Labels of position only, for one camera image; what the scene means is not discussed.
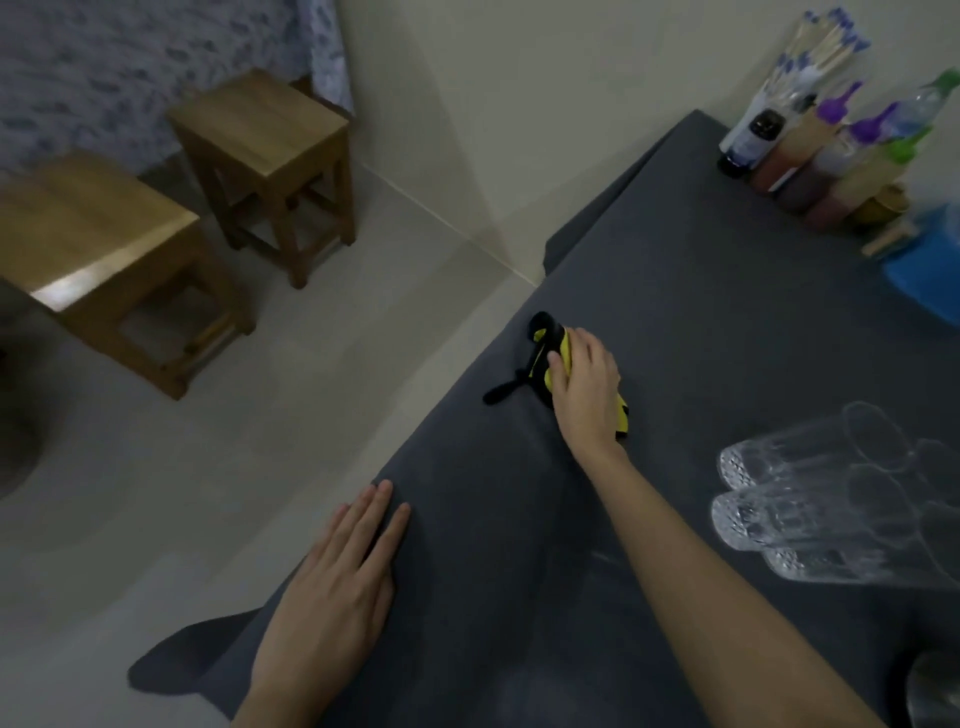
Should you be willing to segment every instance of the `green bottle cap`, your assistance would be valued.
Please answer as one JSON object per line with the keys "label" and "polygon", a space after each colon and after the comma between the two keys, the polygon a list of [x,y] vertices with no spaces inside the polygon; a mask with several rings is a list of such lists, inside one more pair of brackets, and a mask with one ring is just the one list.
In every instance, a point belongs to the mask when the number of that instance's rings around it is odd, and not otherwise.
{"label": "green bottle cap", "polygon": [[914,134],[907,139],[897,139],[883,145],[883,152],[887,158],[897,164],[909,164],[917,158],[917,144],[933,131],[933,127],[927,127],[922,132]]}
{"label": "green bottle cap", "polygon": [[939,88],[944,96],[949,96],[950,92],[960,85],[960,70],[948,68],[931,85]]}

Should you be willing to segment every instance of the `purple bottle cap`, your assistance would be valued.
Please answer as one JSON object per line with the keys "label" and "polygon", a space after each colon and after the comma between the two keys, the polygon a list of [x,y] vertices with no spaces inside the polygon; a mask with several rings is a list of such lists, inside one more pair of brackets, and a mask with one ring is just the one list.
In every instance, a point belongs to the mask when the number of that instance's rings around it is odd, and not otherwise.
{"label": "purple bottle cap", "polygon": [[843,96],[838,96],[835,99],[826,99],[817,107],[817,118],[828,124],[839,124],[844,120],[844,117],[847,116],[847,102],[850,101],[850,97],[853,96],[861,86],[863,86],[863,82],[857,81]]}
{"label": "purple bottle cap", "polygon": [[880,116],[875,116],[873,119],[861,119],[855,124],[851,124],[848,131],[858,143],[865,147],[876,144],[883,136],[883,122],[896,110],[897,104],[891,104]]}

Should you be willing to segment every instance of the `wooden stool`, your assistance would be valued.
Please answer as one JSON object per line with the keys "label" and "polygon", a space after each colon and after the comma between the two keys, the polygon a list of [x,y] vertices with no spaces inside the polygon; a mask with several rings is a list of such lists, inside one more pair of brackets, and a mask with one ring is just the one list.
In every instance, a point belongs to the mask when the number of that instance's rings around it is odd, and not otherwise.
{"label": "wooden stool", "polygon": [[[98,352],[178,400],[185,370],[231,327],[253,320],[193,212],[87,152],[57,159],[0,193],[0,276]],[[224,314],[167,364],[119,325],[151,294],[189,277]]]}
{"label": "wooden stool", "polygon": [[[167,118],[227,242],[237,250],[249,244],[282,265],[294,288],[306,285],[310,259],[337,235],[347,245],[356,238],[348,122],[340,114],[265,71],[253,70],[170,109]],[[331,168],[336,202],[309,187]],[[231,205],[218,171],[234,176],[253,194]],[[332,230],[303,249],[288,209],[296,205],[298,193],[337,218]],[[279,250],[238,222],[257,197]]]}

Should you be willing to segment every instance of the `floor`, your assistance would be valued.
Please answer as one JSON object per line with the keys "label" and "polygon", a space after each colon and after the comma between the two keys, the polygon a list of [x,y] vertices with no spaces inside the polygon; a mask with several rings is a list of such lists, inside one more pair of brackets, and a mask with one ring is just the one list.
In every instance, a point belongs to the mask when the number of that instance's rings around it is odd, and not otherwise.
{"label": "floor", "polygon": [[302,291],[215,241],[257,329],[180,402],[40,314],[0,332],[43,437],[0,500],[4,724],[226,725],[198,697],[129,690],[126,668],[187,623],[259,606],[530,295],[378,178],[356,186],[356,244]]}

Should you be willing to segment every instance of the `white wall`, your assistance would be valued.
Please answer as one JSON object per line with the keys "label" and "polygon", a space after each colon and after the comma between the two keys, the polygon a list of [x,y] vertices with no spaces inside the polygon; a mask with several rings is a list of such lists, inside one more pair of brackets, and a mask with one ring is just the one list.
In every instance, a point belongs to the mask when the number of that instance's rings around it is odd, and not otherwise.
{"label": "white wall", "polygon": [[[874,40],[861,102],[960,62],[954,0],[844,5]],[[540,280],[546,238],[688,111],[738,118],[807,7],[347,0],[356,155]],[[960,191],[960,99],[945,117],[911,173],[927,199]]]}

